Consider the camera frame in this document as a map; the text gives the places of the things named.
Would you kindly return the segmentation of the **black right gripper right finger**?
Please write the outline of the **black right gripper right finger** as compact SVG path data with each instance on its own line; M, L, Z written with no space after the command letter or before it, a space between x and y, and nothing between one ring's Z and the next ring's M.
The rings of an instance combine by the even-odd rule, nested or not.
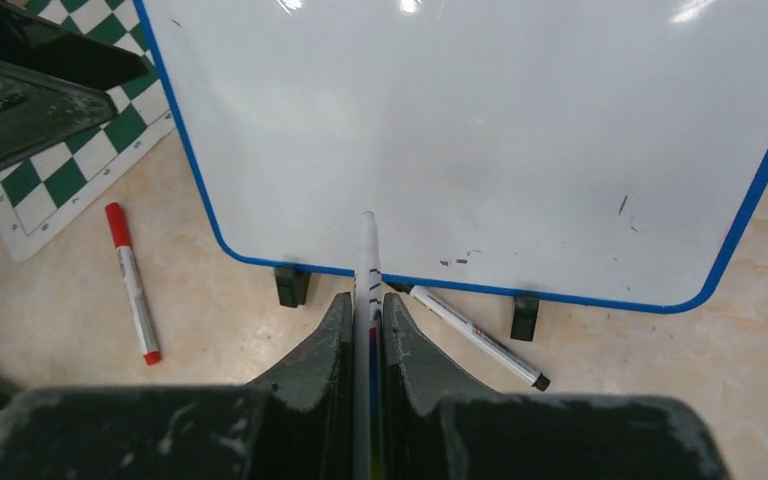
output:
M663 396L502 394L384 298L391 479L726 479L705 422Z

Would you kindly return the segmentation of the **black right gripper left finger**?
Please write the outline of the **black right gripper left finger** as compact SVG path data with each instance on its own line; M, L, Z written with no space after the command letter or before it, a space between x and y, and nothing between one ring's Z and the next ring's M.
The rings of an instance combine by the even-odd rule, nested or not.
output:
M245 384L28 390L0 411L0 479L348 479L352 300Z

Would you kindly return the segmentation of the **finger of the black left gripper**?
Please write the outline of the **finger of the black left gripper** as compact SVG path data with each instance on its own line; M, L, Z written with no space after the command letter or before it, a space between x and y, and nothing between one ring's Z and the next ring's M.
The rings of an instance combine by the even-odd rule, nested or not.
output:
M6 1L0 1L0 61L102 91L148 74L139 55Z
M105 92L0 61L0 171L116 115Z

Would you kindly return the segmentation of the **blue marker pen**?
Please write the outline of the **blue marker pen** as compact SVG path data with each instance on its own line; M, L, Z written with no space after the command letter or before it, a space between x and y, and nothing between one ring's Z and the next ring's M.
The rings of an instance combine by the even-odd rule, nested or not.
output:
M378 228L371 211L361 222L353 315L353 477L381 479L385 471L379 346L382 282Z

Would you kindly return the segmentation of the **blue framed whiteboard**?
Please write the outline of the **blue framed whiteboard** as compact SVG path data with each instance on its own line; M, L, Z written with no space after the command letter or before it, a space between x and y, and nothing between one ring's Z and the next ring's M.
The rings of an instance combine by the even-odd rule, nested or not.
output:
M140 1L232 258L654 314L768 184L768 1Z

